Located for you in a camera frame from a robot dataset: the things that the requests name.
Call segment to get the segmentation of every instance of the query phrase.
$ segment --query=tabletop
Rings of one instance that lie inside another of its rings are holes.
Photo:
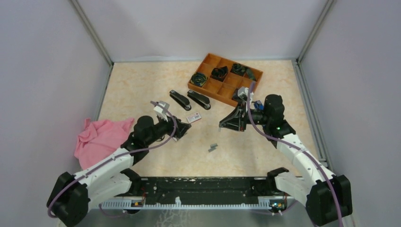
[[[269,94],[281,95],[285,119],[295,129],[303,144],[317,157],[291,61],[238,61],[263,71],[263,77],[253,100],[264,101]],[[218,131],[218,123],[234,107],[210,99],[211,109],[205,110],[192,100],[185,111],[170,96],[175,90],[186,96],[187,82],[201,61],[127,62],[115,63],[107,86],[99,119],[113,121],[129,117],[138,119],[156,113],[150,101],[165,101],[169,111],[187,122],[186,117],[199,112],[201,119],[192,123],[188,133],[177,142],[151,150],[132,169],[140,176],[266,176],[270,170],[285,167],[295,175],[299,172],[291,162],[252,126],[245,132],[228,129]],[[211,144],[218,147],[208,152]]]

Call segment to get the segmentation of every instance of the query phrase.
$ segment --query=wooden organizer box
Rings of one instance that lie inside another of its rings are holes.
[[[196,70],[196,72],[203,73],[207,77],[206,83],[202,87],[199,87],[191,83],[190,79],[188,81],[188,88],[225,104],[236,106],[237,102],[232,99],[235,89],[240,87],[249,88],[253,80],[249,79],[247,73],[243,76],[232,73],[231,69],[235,63],[239,64],[238,62],[209,53]],[[214,68],[221,68],[224,66],[228,67],[228,74],[223,82],[210,77]],[[246,65],[243,66],[251,69],[256,78],[256,84],[253,89],[255,91],[262,78],[263,72]]]

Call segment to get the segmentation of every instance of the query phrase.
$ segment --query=folded fabric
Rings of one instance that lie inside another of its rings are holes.
[[[82,169],[87,169],[111,155],[129,136],[134,119],[112,122],[102,120],[91,122],[85,119],[85,130],[78,135],[74,156]]]

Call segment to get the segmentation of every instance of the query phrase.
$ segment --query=blue object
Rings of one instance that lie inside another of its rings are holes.
[[[254,102],[253,106],[255,107],[255,109],[263,110],[263,104],[262,104],[262,102],[260,100]]]

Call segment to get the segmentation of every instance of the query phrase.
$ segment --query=white panel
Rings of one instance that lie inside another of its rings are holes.
[[[113,61],[298,57],[324,0],[80,0]]]
[[[400,12],[395,0],[338,1],[302,63],[362,227],[400,226]]]
[[[0,31],[0,226],[55,226],[47,199],[109,67],[66,0],[4,1]]]

